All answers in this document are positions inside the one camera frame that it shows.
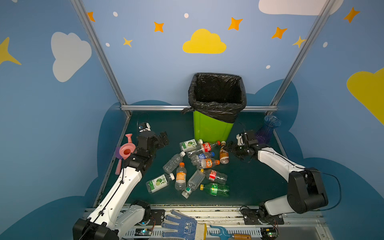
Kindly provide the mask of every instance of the orange tool handle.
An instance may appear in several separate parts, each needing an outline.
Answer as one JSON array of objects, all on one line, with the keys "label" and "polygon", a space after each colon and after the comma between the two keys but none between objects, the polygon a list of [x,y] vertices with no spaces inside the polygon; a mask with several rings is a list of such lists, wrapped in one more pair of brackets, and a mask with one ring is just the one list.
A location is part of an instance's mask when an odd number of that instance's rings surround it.
[{"label": "orange tool handle", "polygon": [[236,240],[251,240],[251,235],[247,234],[233,234],[233,238]]}]

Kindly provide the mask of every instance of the plastic bottle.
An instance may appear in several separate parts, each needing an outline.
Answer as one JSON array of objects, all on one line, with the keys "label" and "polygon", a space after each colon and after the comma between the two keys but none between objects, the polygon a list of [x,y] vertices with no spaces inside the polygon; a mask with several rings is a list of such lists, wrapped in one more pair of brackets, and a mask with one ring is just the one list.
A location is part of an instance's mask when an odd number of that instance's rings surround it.
[{"label": "plastic bottle", "polygon": [[170,174],[177,168],[177,166],[183,161],[183,157],[185,156],[185,152],[181,152],[175,154],[164,166],[164,172]]},{"label": "plastic bottle", "polygon": [[181,162],[180,166],[176,170],[176,183],[175,188],[176,190],[184,190],[187,187],[187,170],[184,167],[184,163]]},{"label": "plastic bottle", "polygon": [[188,151],[189,149],[192,149],[194,147],[196,147],[197,145],[200,145],[200,144],[203,144],[203,140],[201,139],[191,139],[191,140],[188,140],[188,141],[185,141],[185,142],[181,142],[180,143],[180,149],[181,151],[183,152],[186,152]]},{"label": "plastic bottle", "polygon": [[199,155],[201,153],[210,152],[212,150],[212,148],[214,148],[215,146],[218,146],[218,145],[220,145],[220,141],[217,141],[214,143],[205,142],[203,144],[197,145],[196,147],[194,147],[192,149],[189,149],[187,151],[187,156],[189,158],[191,158],[195,154]]},{"label": "plastic bottle", "polygon": [[215,156],[214,152],[200,153],[199,155],[193,155],[191,157],[191,162],[192,162],[193,166],[196,166],[200,159],[210,158],[210,157],[214,157],[214,156]]},{"label": "plastic bottle", "polygon": [[224,173],[217,172],[212,169],[204,171],[205,177],[214,183],[223,184],[227,182],[228,176]]},{"label": "plastic bottle", "polygon": [[162,188],[168,186],[172,180],[175,179],[173,173],[171,174],[163,174],[158,176],[157,178],[152,179],[151,181],[146,182],[147,189],[149,193],[154,193],[159,191]]},{"label": "plastic bottle", "polygon": [[196,172],[188,180],[187,188],[181,193],[181,195],[183,195],[183,197],[185,198],[189,198],[189,195],[192,193],[192,191],[196,190],[199,187],[204,178],[204,170],[196,170]]},{"label": "plastic bottle", "polygon": [[219,160],[215,160],[213,158],[206,158],[206,159],[200,159],[196,167],[197,169],[205,169],[205,168],[212,168],[219,164],[220,164]]},{"label": "plastic bottle", "polygon": [[229,163],[229,153],[226,150],[224,150],[225,144],[226,144],[225,141],[221,142],[220,163],[222,163],[222,164]]},{"label": "plastic bottle", "polygon": [[229,197],[229,186],[227,185],[220,185],[217,183],[201,184],[200,190],[212,196]]}]

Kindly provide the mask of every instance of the work glove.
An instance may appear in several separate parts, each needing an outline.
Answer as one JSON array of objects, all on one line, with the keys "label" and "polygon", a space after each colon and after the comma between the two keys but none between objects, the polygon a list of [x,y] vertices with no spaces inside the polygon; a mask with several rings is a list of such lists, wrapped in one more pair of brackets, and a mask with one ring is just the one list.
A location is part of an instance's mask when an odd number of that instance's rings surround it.
[{"label": "work glove", "polygon": [[163,231],[161,233],[162,237],[205,240],[207,235],[207,225],[205,223],[197,223],[196,219],[184,215],[175,209],[172,209],[170,213],[172,215],[167,214],[161,226],[172,231]]}]

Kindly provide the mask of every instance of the red bottle label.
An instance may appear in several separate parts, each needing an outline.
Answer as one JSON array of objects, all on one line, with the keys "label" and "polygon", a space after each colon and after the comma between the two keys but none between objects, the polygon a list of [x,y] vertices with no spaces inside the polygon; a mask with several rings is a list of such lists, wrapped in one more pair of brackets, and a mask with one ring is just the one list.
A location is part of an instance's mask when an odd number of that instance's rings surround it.
[{"label": "red bottle label", "polygon": [[203,143],[203,148],[204,148],[205,152],[210,152],[212,149],[211,144],[209,144],[208,142]]},{"label": "red bottle label", "polygon": [[212,167],[212,160],[210,158],[205,160],[207,162],[207,168]]},{"label": "red bottle label", "polygon": [[208,180],[209,181],[214,181],[216,178],[216,171],[215,170],[212,170],[211,173],[209,174],[209,178]]}]

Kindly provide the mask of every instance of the trash can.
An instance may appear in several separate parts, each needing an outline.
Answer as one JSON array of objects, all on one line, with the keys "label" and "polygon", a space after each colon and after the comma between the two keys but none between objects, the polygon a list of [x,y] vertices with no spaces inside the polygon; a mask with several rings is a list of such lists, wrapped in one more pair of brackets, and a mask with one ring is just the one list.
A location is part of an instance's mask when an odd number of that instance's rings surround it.
[{"label": "trash can", "polygon": [[247,105],[240,76],[223,73],[196,73],[188,90],[190,108],[194,111],[195,139],[204,142],[226,141],[237,114]]}]

